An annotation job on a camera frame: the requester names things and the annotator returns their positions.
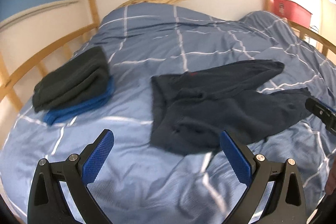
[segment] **red plastic box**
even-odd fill
[[[273,13],[306,28],[310,27],[312,13],[291,0],[273,0]]]

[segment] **bed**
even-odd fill
[[[105,128],[113,131],[115,145],[88,188],[113,223],[215,224],[224,220],[245,190],[224,153],[213,158],[211,153],[182,157],[148,144],[153,75],[272,59],[285,64],[284,72],[260,86],[259,92],[308,87],[315,97],[336,106],[336,67],[300,40],[285,21],[266,11],[224,21],[174,5],[126,6],[108,14],[97,34],[74,56],[94,46],[103,48],[115,79],[110,102],[49,127],[29,100],[1,151],[4,189],[24,221],[38,160],[62,161],[70,153],[80,153]],[[308,218],[323,196],[336,137],[311,115],[249,147],[268,160],[295,159]],[[271,186],[269,183],[251,223],[260,217]],[[62,188],[73,215],[83,221],[66,185]]]

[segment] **metal screw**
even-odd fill
[[[257,160],[259,160],[259,161],[264,161],[264,160],[265,160],[265,157],[264,157],[264,155],[262,155],[262,154],[258,154],[258,155],[256,155],[256,158],[257,158]]]
[[[74,161],[74,160],[77,160],[77,159],[78,159],[78,155],[77,154],[71,154],[69,156],[69,160],[71,160],[71,161]]]
[[[294,164],[295,164],[295,160],[293,160],[293,159],[288,159],[288,163],[289,163],[290,165],[294,165]]]
[[[45,165],[46,164],[46,162],[47,162],[47,160],[46,159],[41,159],[40,161],[39,161],[39,165]]]

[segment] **folded clothes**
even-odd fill
[[[52,109],[48,111],[47,114],[43,117],[43,122],[46,122],[48,125],[51,126],[56,122],[64,122],[84,112],[98,109],[109,101],[114,93],[114,90],[115,88],[113,77],[110,77],[107,89],[103,94],[100,94],[75,106],[64,109]]]
[[[106,91],[109,67],[101,47],[93,47],[46,75],[34,88],[35,112],[75,106]]]
[[[310,115],[308,89],[255,91],[283,68],[280,62],[249,60],[152,77],[150,144],[187,155],[216,150],[223,130],[250,144],[289,128]]]

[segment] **folded blue garment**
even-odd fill
[[[84,112],[94,110],[105,105],[114,93],[113,77],[110,77],[106,91],[92,99],[84,101],[78,105],[63,109],[52,109],[43,117],[43,122],[52,125],[55,122],[64,122]]]

